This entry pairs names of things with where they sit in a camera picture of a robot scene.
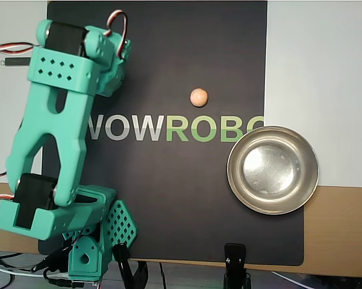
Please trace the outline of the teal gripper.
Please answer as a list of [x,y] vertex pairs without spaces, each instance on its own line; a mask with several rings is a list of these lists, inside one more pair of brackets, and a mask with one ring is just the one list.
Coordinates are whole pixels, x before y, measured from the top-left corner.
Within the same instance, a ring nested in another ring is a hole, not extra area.
[[110,97],[122,85],[126,62],[131,53],[131,41],[125,40],[120,55],[117,54],[119,44],[122,41],[120,34],[112,33],[107,39],[112,44],[111,58],[107,65],[101,65],[96,89],[96,94],[104,97]]

